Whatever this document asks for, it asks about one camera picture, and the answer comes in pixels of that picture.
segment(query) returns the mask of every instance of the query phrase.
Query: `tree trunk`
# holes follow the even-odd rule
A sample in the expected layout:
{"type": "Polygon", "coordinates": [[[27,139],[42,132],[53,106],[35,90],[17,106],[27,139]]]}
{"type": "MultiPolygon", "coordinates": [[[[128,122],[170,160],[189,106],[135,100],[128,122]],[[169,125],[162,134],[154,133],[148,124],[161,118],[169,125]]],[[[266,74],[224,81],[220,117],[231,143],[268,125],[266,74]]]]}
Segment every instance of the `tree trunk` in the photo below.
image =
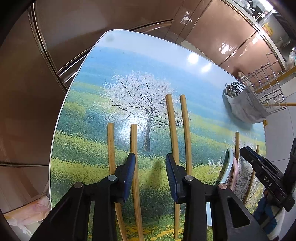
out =
{"type": "Polygon", "coordinates": [[[150,152],[150,129],[151,129],[151,116],[148,115],[145,139],[144,139],[144,151],[148,151],[148,152],[150,152]]]}

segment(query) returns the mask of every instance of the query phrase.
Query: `painted tree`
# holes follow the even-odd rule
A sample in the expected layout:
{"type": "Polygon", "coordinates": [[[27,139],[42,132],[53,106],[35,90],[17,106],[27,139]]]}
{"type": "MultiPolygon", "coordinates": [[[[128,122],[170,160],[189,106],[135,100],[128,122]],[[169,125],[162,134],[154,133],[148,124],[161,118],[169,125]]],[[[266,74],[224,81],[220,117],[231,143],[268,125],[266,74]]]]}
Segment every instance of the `painted tree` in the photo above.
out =
{"type": "MultiPolygon", "coordinates": [[[[105,115],[106,120],[122,122],[131,119],[145,125],[144,150],[150,151],[151,129],[169,125],[165,96],[173,95],[174,89],[168,82],[148,73],[133,71],[126,76],[115,75],[113,79],[114,82],[105,84],[104,97],[109,100],[103,106],[109,113],[105,115]]],[[[181,126],[180,111],[175,111],[175,117],[176,125],[181,126]]]]}

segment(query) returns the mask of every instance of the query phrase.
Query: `white wall tile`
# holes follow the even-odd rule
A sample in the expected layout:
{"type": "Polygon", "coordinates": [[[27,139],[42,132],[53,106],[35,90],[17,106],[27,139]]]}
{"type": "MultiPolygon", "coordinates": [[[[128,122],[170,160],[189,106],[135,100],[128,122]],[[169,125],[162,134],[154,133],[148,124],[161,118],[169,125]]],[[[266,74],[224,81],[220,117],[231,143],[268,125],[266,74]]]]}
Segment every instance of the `white wall tile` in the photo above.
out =
{"type": "MultiPolygon", "coordinates": [[[[273,164],[278,169],[280,169],[282,173],[284,173],[288,165],[288,162],[289,162],[289,159],[285,159],[280,161],[274,161],[273,164]]],[[[294,207],[290,210],[290,212],[285,213],[283,225],[281,228],[281,232],[279,234],[279,240],[281,240],[285,236],[285,234],[287,233],[287,231],[295,221],[295,218],[296,218],[296,205],[294,205],[294,207]]]]}
{"type": "Polygon", "coordinates": [[[289,159],[280,160],[280,161],[273,161],[272,164],[275,165],[278,169],[280,169],[280,171],[282,173],[284,173],[285,170],[286,170],[286,167],[288,165],[289,160],[290,160],[290,158],[289,159]]]}
{"type": "Polygon", "coordinates": [[[285,97],[296,92],[296,77],[281,85],[281,90],[285,97]]]}
{"type": "Polygon", "coordinates": [[[270,161],[288,159],[294,139],[288,109],[273,113],[266,120],[266,158],[270,161]]]}
{"type": "Polygon", "coordinates": [[[281,232],[279,234],[279,240],[281,240],[285,236],[285,234],[288,232],[288,230],[290,229],[295,219],[296,219],[296,205],[292,207],[290,212],[285,213],[285,218],[281,227],[281,232]]]}
{"type": "MultiPolygon", "coordinates": [[[[286,102],[296,103],[296,93],[288,96],[286,98],[286,102]]],[[[292,126],[293,126],[293,129],[295,130],[294,135],[296,135],[296,106],[289,106],[288,109],[289,109],[290,116],[291,116],[292,126]]]]}

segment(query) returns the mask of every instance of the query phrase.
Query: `dish rack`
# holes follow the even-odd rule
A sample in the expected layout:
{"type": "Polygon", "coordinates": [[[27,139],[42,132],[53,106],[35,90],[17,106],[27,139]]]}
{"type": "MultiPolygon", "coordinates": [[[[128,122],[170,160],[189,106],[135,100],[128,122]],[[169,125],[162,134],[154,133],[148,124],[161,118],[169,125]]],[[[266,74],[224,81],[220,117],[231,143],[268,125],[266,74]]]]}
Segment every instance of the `dish rack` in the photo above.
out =
{"type": "Polygon", "coordinates": [[[275,53],[270,53],[266,55],[267,59],[268,55],[274,55],[276,58],[272,64],[268,62],[261,68],[255,69],[254,72],[244,76],[241,80],[226,84],[225,87],[226,94],[231,98],[235,98],[247,86],[250,86],[258,101],[267,112],[272,114],[286,109],[287,103],[277,79],[283,72],[274,70],[274,65],[279,61],[279,58],[275,53]]]}

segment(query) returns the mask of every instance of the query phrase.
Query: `table top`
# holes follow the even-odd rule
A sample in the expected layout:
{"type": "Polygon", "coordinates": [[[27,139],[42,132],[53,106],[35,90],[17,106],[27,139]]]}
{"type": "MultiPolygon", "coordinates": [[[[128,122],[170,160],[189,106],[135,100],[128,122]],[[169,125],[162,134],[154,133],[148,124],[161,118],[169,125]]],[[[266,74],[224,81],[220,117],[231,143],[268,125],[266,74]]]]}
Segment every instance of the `table top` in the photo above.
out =
{"type": "MultiPolygon", "coordinates": [[[[115,162],[130,151],[130,125],[138,125],[138,173],[146,240],[173,240],[173,201],[165,156],[171,153],[165,103],[172,94],[176,122],[182,120],[180,95],[189,112],[193,176],[215,184],[235,132],[240,147],[265,153],[262,123],[246,124],[231,114],[223,97],[235,78],[207,59],[174,43],[127,30],[106,32],[76,74],[61,109],[50,163],[50,196],[54,206],[76,182],[98,182],[109,174],[107,123],[114,123],[115,162]]],[[[183,127],[177,127],[180,162],[185,165],[183,127]]],[[[252,168],[240,160],[235,193],[244,198],[252,168]]],[[[254,182],[247,208],[254,210],[262,188],[254,182]]],[[[129,240],[137,240],[130,196],[123,206],[129,240]]],[[[184,206],[181,206],[181,225],[184,206]]]]}

